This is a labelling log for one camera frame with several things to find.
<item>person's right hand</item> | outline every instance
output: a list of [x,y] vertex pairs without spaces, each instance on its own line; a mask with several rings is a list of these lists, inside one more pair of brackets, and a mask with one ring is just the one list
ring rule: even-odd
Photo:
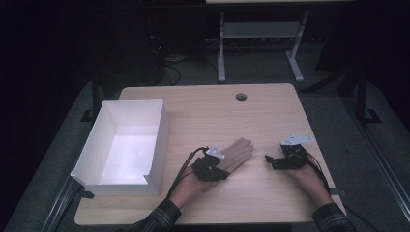
[[325,186],[323,186],[322,180],[308,164],[301,169],[285,170],[284,172],[296,179],[301,188],[310,196],[313,204],[317,208],[329,203],[334,203],[332,197],[326,191]]

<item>gray carpet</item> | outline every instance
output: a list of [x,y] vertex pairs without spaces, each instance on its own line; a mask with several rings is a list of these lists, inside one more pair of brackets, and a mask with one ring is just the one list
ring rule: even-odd
[[[320,43],[303,43],[300,47],[297,60],[306,79],[304,83],[293,79],[283,47],[279,46],[241,56],[226,56],[226,84],[286,82],[292,83],[296,89],[306,88],[329,75],[315,70],[321,47]],[[173,65],[181,73],[178,85],[217,84],[216,62],[214,54],[207,56],[207,62],[190,60]],[[174,70],[166,71],[171,78],[177,78]],[[344,195],[343,203],[357,213],[348,211],[348,216],[360,231],[374,231],[366,223],[378,231],[410,231],[410,224],[400,210],[373,150],[368,146],[364,129],[352,113],[350,104],[355,96],[340,97],[337,94],[338,84],[339,80],[315,93],[300,94],[300,99],[337,189]],[[6,231],[42,231],[44,224],[49,223],[49,212],[55,200],[59,199],[92,127],[91,123],[80,122],[84,111],[92,108],[91,96],[91,84],[88,84],[73,103]],[[368,125],[365,130],[377,141],[403,187],[409,190],[410,174],[406,169],[410,164],[409,131],[398,121],[381,92],[371,84],[367,85],[366,107],[375,110],[382,124]],[[73,201],[66,202],[67,212],[58,223],[54,223],[58,224],[55,231],[114,231],[124,227],[76,225],[73,217],[79,196],[80,193],[74,196]],[[300,223],[292,224],[292,231],[317,229],[313,223]]]

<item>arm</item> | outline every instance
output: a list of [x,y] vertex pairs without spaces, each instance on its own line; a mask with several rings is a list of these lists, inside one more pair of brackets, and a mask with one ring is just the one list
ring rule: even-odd
[[301,169],[286,170],[286,172],[294,177],[301,188],[310,196],[316,208],[312,218],[319,231],[357,231],[340,207],[335,204],[313,168],[305,165]]
[[[221,152],[225,155],[225,159],[218,164],[218,168],[232,173],[250,158],[253,146],[250,140],[241,138]],[[202,192],[215,187],[218,183],[200,181],[193,173],[192,167],[187,167],[182,175],[182,180],[173,190],[169,199],[164,199],[148,217],[124,230],[124,232],[169,231],[181,215],[181,208]]]

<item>white box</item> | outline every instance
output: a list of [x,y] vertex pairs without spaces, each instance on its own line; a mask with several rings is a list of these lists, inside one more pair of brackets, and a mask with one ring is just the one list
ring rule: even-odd
[[103,101],[71,176],[95,195],[159,195],[168,132],[161,99]]

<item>white metal stand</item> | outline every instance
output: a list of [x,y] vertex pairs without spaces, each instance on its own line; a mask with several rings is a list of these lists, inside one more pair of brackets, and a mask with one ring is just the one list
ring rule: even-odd
[[305,11],[301,21],[290,22],[225,22],[223,12],[220,13],[220,53],[218,55],[218,83],[225,83],[225,66],[223,60],[224,38],[295,38],[291,50],[286,51],[286,57],[296,81],[303,82],[301,70],[296,62],[309,11]]

